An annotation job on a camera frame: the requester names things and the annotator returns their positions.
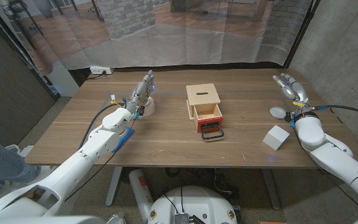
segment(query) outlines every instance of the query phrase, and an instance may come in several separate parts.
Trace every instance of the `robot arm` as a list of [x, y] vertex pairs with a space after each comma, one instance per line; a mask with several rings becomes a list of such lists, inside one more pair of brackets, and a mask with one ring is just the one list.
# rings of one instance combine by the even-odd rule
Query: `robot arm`
[[311, 158], [321, 168], [343, 180], [358, 193], [358, 162], [353, 159], [351, 149], [340, 140], [324, 133], [320, 120], [312, 113], [308, 97], [302, 84], [287, 74], [283, 79], [273, 76], [281, 86], [284, 95], [293, 99], [296, 111], [291, 117], [295, 119], [295, 131], [302, 148], [310, 153]]
[[[120, 138], [126, 136], [125, 125], [134, 122], [137, 110], [143, 107], [154, 90], [152, 71], [136, 86], [125, 108], [107, 115], [94, 129], [88, 141], [54, 172], [43, 180], [13, 191], [0, 199], [0, 217], [48, 217], [58, 214], [62, 203], [100, 158], [111, 153]], [[40, 194], [37, 199], [26, 195]]]
[[292, 76], [281, 73], [283, 78], [274, 75], [273, 80], [282, 88], [284, 95], [297, 103], [306, 104], [309, 102], [308, 95], [301, 83], [298, 83]]

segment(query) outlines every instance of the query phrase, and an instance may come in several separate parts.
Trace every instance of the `white cube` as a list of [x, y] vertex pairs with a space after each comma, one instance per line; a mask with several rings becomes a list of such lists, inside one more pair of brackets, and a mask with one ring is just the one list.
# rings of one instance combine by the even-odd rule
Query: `white cube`
[[275, 125], [265, 136], [264, 143], [268, 144], [274, 150], [277, 150], [287, 139], [290, 133]]

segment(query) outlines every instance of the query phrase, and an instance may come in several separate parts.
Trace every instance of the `brick wall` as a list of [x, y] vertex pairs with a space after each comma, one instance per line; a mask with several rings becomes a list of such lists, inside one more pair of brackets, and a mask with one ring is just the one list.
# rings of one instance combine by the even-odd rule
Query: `brick wall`
[[153, 0], [99, 0], [99, 8], [113, 39], [155, 24]]
[[262, 45], [273, 45], [287, 52], [306, 16], [311, 0], [281, 0], [268, 19]]

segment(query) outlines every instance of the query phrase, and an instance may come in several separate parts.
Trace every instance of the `sheer curtain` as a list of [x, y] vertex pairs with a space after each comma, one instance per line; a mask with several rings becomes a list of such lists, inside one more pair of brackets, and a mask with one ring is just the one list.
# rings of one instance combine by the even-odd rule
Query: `sheer curtain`
[[275, 62], [311, 0], [0, 0], [39, 71]]

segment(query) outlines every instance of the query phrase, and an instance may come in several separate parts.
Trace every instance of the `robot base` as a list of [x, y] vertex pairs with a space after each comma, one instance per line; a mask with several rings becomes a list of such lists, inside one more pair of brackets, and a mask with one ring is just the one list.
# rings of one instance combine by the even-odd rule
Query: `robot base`
[[[189, 217], [194, 215], [205, 224], [237, 223], [232, 205], [224, 197], [205, 187], [177, 187], [167, 192], [166, 196], [176, 206], [180, 214], [183, 214], [181, 205], [183, 199], [185, 214], [188, 214]], [[176, 224], [174, 218], [177, 212], [169, 200], [163, 195], [154, 202], [148, 224]]]

